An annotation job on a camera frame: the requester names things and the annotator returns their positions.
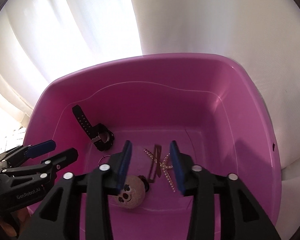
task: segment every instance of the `blue gripper pad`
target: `blue gripper pad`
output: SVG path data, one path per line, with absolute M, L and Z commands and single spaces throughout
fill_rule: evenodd
M 49 140 L 37 145 L 30 146 L 26 152 L 26 157 L 34 159 L 48 152 L 52 152 L 56 149 L 56 143 L 53 140 Z
M 125 142 L 122 153 L 123 153 L 123 158 L 118 171 L 118 183 L 116 187 L 119 192 L 123 189 L 127 177 L 130 160 L 131 160 L 132 143 L 130 141 L 127 140 Z
M 174 175 L 176 176 L 178 189 L 181 192 L 181 194 L 184 195 L 186 192 L 186 188 L 184 186 L 186 173 L 181 154 L 182 153 L 180 153 L 176 141 L 172 141 L 170 143 L 170 157 L 172 160 L 173 171 Z

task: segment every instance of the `plush toy head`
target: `plush toy head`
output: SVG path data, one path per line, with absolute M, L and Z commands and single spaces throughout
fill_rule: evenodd
M 116 203 L 124 208 L 135 208 L 142 203 L 149 184 L 143 176 L 128 175 L 120 194 L 115 197 Z

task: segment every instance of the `embroidered eye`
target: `embroidered eye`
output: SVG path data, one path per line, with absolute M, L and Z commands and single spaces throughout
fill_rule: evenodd
M 123 190 L 126 191 L 126 192 L 130 192 L 130 191 L 131 191 L 131 188 L 129 187 L 128 184 L 125 184 L 125 185 L 123 186 Z

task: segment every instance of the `white fabric backdrop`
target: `white fabric backdrop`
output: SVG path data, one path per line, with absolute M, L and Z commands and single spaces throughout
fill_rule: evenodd
M 278 231 L 289 239 L 300 225 L 300 212 L 292 212 L 300 201 L 286 197 L 297 194 L 288 185 L 300 185 L 300 10 L 293 0 L 9 0 L 0 13 L 0 105 L 21 122 L 60 76 L 165 52 L 224 55 L 256 84 L 285 168 Z

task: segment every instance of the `bright sunlit curtain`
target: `bright sunlit curtain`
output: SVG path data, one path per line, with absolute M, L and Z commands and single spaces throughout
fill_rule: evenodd
M 293 0 L 8 0 L 0 12 L 0 108 L 26 126 L 53 80 L 167 52 L 229 57 L 255 83 L 278 142 L 276 226 L 288 240 L 300 225 L 300 9 Z

